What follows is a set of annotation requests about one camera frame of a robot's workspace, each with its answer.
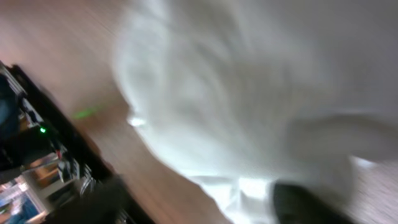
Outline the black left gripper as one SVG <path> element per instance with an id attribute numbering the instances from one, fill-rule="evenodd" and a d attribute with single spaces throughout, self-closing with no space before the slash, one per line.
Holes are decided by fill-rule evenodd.
<path id="1" fill-rule="evenodd" d="M 17 65 L 1 65 L 1 105 L 1 169 L 24 170 L 28 160 L 55 153 L 61 165 L 62 180 L 84 180 L 78 199 L 86 197 L 107 180 L 119 177 Z M 117 221 L 154 224 L 128 189 L 127 205 L 115 223 Z"/>

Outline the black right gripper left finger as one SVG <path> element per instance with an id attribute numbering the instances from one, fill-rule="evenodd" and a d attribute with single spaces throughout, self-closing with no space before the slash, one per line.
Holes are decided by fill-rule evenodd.
<path id="1" fill-rule="evenodd" d="M 127 205 L 127 189 L 119 177 L 97 186 L 92 193 L 59 208 L 45 218 L 48 224 L 114 223 Z"/>

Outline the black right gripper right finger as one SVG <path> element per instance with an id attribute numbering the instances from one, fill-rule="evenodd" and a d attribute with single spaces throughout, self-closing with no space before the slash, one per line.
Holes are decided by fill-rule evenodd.
<path id="1" fill-rule="evenodd" d="M 277 182 L 272 203 L 280 224 L 354 224 L 350 217 L 297 185 Z"/>

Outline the white t-shirt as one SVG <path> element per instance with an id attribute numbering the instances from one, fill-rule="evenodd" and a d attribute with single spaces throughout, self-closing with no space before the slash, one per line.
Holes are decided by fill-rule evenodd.
<path id="1" fill-rule="evenodd" d="M 232 223 L 279 223 L 277 182 L 347 215 L 358 161 L 397 159 L 396 1 L 130 1 L 113 68 L 147 148 Z"/>

